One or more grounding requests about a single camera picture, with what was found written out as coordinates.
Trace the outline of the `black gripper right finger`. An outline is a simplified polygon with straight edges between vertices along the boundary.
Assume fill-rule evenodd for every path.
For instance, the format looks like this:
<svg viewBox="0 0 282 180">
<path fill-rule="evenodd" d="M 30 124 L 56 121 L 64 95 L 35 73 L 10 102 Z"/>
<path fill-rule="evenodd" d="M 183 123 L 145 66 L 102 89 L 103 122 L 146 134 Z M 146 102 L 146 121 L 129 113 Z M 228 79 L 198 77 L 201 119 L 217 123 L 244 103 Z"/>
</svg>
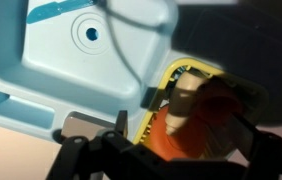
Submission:
<svg viewBox="0 0 282 180">
<path fill-rule="evenodd" d="M 227 132 L 234 146 L 249 162 L 243 180 L 279 180 L 282 175 L 282 138 L 260 131 L 243 116 L 233 113 Z"/>
</svg>

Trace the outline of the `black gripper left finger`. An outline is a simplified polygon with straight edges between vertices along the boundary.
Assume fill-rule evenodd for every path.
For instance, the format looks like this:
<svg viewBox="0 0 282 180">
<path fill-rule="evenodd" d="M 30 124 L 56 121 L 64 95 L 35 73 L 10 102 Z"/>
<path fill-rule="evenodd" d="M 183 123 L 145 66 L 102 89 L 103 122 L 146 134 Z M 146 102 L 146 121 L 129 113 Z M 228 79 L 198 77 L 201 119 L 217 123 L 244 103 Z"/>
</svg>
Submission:
<svg viewBox="0 0 282 180">
<path fill-rule="evenodd" d="M 84 136 L 67 138 L 46 180 L 97 180 L 98 173 L 111 180 L 128 180 L 121 155 L 127 146 L 121 134 L 104 134 L 93 140 Z"/>
</svg>

